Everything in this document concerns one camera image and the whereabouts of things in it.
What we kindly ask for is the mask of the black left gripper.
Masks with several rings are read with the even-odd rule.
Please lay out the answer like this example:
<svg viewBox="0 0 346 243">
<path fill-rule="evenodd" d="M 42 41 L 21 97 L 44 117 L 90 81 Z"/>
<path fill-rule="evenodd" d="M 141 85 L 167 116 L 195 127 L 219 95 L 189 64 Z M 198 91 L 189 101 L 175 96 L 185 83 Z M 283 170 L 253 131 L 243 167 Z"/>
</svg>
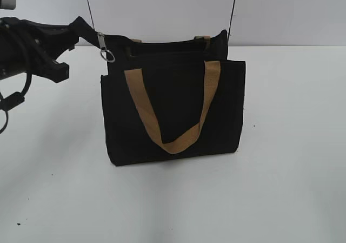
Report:
<svg viewBox="0 0 346 243">
<path fill-rule="evenodd" d="M 82 38 L 99 48 L 97 32 L 80 16 L 69 25 L 50 25 L 16 17 L 1 18 L 1 78 L 21 73 L 55 83 L 69 78 L 69 65 L 58 63 L 58 51 Z"/>
</svg>

